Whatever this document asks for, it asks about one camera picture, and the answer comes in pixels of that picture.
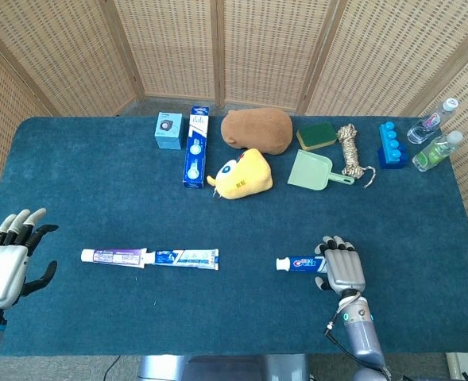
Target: plastic bottle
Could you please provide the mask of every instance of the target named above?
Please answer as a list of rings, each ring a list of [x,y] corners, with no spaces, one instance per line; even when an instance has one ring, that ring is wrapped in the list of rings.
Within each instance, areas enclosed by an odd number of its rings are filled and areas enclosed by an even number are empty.
[[[462,139],[463,134],[459,131],[440,135],[433,139],[425,149],[415,155],[412,162],[421,172],[427,171],[456,151]]]
[[[459,102],[455,98],[448,98],[445,102],[438,104],[428,117],[414,124],[407,132],[408,141],[413,144],[421,144],[430,135],[440,128],[446,121],[452,118]]]

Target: floor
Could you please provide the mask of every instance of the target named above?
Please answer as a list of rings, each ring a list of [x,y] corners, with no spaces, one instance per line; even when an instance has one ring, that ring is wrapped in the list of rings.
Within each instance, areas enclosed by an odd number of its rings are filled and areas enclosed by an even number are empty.
[[[156,115],[160,111],[189,114],[191,105],[195,102],[169,99],[150,98],[133,102],[120,114]],[[211,106],[212,115],[224,115],[228,110],[248,108],[243,105],[227,105],[219,108],[213,102],[201,102],[201,105]],[[56,357],[8,357],[0,356],[0,381],[32,380],[32,381],[101,381],[104,372],[115,360],[115,356],[56,356]],[[421,375],[426,377],[447,377],[447,362],[443,353],[423,354],[390,354],[386,360],[397,374]],[[122,356],[112,367],[108,380],[135,380],[139,356]],[[311,357],[311,373],[318,381],[348,380],[356,370],[356,365],[343,355],[313,355]],[[195,380],[227,380],[242,379],[243,370],[238,370],[234,378],[227,378],[219,373],[201,375]]]

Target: white robotic hand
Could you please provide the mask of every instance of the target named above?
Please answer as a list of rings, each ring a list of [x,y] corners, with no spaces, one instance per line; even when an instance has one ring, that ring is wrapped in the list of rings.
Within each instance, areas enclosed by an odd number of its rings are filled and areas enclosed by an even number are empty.
[[[57,225],[42,225],[33,233],[33,228],[46,209],[33,214],[23,210],[11,214],[0,226],[0,310],[7,310],[16,304],[20,296],[27,296],[40,290],[52,280],[57,262],[52,261],[45,274],[38,280],[25,283],[29,258],[41,238],[58,228]]]
[[[327,263],[327,281],[317,276],[315,283],[320,290],[332,289],[336,294],[356,290],[362,293],[366,287],[359,255],[350,242],[341,237],[325,236],[315,248],[315,254],[323,255]]]

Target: table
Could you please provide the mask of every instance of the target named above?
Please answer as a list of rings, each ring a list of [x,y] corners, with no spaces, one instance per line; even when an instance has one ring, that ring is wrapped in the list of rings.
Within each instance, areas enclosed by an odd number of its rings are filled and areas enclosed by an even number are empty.
[[[273,189],[239,200],[182,186],[184,150],[157,148],[156,117],[35,117],[14,137],[0,182],[0,222],[48,209],[47,235],[28,279],[59,262],[44,290],[6,312],[1,354],[176,355],[336,352],[322,335],[337,306],[312,275],[275,270],[276,257],[311,255],[322,235],[358,250],[386,352],[468,352],[468,224],[447,160],[426,173],[411,164],[380,170],[377,127],[402,117],[293,117],[294,128],[331,121],[358,128],[361,165],[377,168],[353,186],[321,192],[286,183],[299,147],[266,156]],[[209,123],[207,174],[240,151]],[[409,147],[413,155],[422,147]],[[321,148],[333,170],[339,144]],[[83,248],[218,248],[219,271],[85,264]],[[335,336],[346,344],[344,329]]]

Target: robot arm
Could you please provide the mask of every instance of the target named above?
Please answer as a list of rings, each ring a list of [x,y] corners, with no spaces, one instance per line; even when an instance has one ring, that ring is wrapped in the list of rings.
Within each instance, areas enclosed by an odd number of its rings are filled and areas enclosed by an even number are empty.
[[[42,225],[33,233],[36,223],[46,213],[39,209],[33,214],[23,210],[18,215],[11,214],[0,226],[0,341],[6,329],[4,310],[27,296],[48,285],[55,275],[57,262],[48,265],[46,272],[37,280],[25,282],[27,265],[41,238],[58,228],[57,225]]]
[[[373,325],[368,301],[362,297],[366,287],[359,255],[354,246],[341,237],[325,236],[315,254],[324,255],[327,266],[327,280],[315,278],[322,291],[333,290],[340,296],[338,309],[327,324],[325,336],[340,347],[348,356],[356,360],[362,368],[354,376],[354,381],[391,379],[385,366],[384,355]],[[340,317],[348,334],[351,353],[345,350],[332,336],[335,320]]]

